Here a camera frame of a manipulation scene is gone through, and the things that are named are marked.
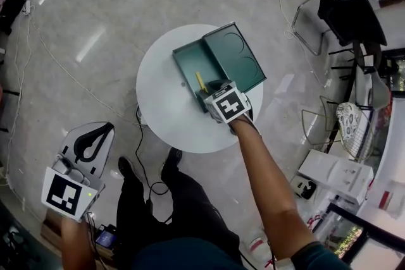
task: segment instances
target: tiled floor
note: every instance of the tiled floor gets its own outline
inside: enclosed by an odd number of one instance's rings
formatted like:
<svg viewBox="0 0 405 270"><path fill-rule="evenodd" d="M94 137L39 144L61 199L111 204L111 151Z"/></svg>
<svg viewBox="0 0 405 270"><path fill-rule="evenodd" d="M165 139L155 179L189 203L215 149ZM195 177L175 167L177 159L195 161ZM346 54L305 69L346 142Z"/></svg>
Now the tiled floor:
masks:
<svg viewBox="0 0 405 270"><path fill-rule="evenodd" d="M282 0L286 17L291 21L297 6L304 0ZM81 84L100 100L126 118L135 121L137 70L143 55L161 35L186 24L203 23L222 26L236 21L267 80L257 125L276 162L291 177L307 154L309 144L303 138L301 109L318 111L319 95L338 99L344 84L338 75L328 72L331 59L308 55L308 61L295 39L286 39L286 21L279 0L31 0L35 6L34 22L44 42L57 60ZM49 56L33 26L27 36L28 17L20 15L8 38L4 88L18 89L14 59L18 26L18 67L20 74L28 55L32 59L25 71L20 115L11 147L9 172L12 184L26 204L43 217L42 179L66 134L84 123L110 121L116 137L103 179L106 189L95 203L97 224L115 224L116 205L122 180L115 178L121 155L135 160L134 150L140 140L136 126L118 118L81 89ZM299 29L316 46L319 31L325 29L316 17L316 1L304 10ZM339 48L330 40L329 50ZM320 79L321 86L313 71ZM1 123L11 128L16 111L15 97L5 98ZM313 122L310 117L306 124ZM322 138L322 123L316 121L311 136ZM151 179L158 179L158 169L168 146L151 131L145 131L140 157ZM7 160L8 136L0 134L0 158ZM258 212L251 194L238 145L211 154L184 154L180 169L193 176L205 188L229 227L243 237L259 226ZM160 220L171 213L171 197L153 195L154 214Z"/></svg>

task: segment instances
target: dark shirt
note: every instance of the dark shirt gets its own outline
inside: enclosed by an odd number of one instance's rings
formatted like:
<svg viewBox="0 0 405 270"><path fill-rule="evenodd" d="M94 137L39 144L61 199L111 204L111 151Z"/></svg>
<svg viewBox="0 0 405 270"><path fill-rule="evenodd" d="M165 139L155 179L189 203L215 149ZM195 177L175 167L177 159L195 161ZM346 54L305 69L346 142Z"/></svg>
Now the dark shirt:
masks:
<svg viewBox="0 0 405 270"><path fill-rule="evenodd" d="M292 258L296 270L348 270L335 254L321 243L310 243ZM176 238L147 246L133 261L133 270L246 270L216 245L200 238Z"/></svg>

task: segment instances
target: person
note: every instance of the person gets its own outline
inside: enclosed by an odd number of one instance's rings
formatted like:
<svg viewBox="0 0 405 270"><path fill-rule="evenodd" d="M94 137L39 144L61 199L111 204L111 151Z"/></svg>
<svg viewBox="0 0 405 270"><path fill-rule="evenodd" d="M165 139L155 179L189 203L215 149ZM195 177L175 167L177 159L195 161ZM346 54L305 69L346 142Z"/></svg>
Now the person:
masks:
<svg viewBox="0 0 405 270"><path fill-rule="evenodd" d="M294 194L273 160L261 135L244 116L233 120L254 200L271 250L278 260L290 258L297 270L349 269L317 242L298 215ZM239 237L232 233L211 205L202 186L179 171L182 152L172 148L161 179L173 198L170 224L160 223L147 208L141 181L131 163L120 158L124 176L116 227L121 249L118 269L232 269L243 270ZM86 222L63 218L63 269L95 269Z"/></svg>

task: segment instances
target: yellow object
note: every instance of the yellow object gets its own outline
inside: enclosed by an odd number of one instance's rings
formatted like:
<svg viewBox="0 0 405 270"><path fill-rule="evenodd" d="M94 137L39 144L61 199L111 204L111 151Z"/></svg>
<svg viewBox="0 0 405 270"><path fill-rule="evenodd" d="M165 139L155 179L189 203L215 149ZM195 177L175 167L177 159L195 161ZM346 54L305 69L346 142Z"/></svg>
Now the yellow object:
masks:
<svg viewBox="0 0 405 270"><path fill-rule="evenodd" d="M200 85L201 90L203 90L203 91L205 91L206 93L208 93L208 89L207 89L207 87L205 86L205 84L204 84L204 82L203 82L203 79L201 78L201 75L200 75L200 73L199 73L198 71L196 72L196 77L197 77L197 81L198 81L198 83L199 83L199 85Z"/></svg>

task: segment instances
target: black shoe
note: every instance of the black shoe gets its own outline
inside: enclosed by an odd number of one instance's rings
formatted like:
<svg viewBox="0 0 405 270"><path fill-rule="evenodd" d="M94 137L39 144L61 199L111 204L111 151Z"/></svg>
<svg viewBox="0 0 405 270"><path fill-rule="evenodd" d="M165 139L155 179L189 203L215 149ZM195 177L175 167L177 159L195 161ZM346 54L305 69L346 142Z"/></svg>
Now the black shoe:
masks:
<svg viewBox="0 0 405 270"><path fill-rule="evenodd" d="M126 157L121 156L118 159L118 169L120 170L120 173L123 175L124 178L127 177L136 177L139 180L139 177L134 171L134 167L132 166L132 163L128 161Z"/></svg>
<svg viewBox="0 0 405 270"><path fill-rule="evenodd" d="M160 168L160 177L162 173L167 169L177 168L178 164L182 160L183 151L175 149L174 147L170 148L169 154L167 155L166 161L163 163Z"/></svg>

